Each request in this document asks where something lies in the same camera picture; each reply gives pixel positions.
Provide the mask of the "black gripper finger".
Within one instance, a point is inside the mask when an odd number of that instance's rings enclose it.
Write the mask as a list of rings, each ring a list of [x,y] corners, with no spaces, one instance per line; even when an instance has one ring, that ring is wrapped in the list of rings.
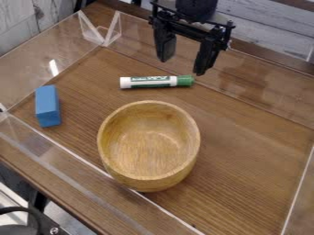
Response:
[[[219,46],[213,39],[205,38],[201,41],[200,49],[196,55],[192,72],[200,76],[213,66],[216,56],[219,54]]]
[[[161,62],[165,62],[174,53],[176,36],[169,29],[166,22],[154,19],[153,37],[156,45],[156,56]]]

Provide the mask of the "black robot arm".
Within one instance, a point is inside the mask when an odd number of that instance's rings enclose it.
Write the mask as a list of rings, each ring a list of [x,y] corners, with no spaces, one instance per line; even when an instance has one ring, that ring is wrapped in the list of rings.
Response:
[[[200,76],[213,67],[217,54],[231,44],[231,20],[216,13],[217,0],[150,0],[156,57],[168,61],[180,35],[200,43],[192,72]]]

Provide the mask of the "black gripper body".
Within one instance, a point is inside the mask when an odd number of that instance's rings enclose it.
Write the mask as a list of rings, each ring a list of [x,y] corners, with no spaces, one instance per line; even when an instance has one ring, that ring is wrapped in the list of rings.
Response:
[[[216,12],[217,0],[150,0],[149,4],[152,27],[158,19],[168,23],[174,35],[196,41],[213,39],[220,50],[229,47],[235,25]]]

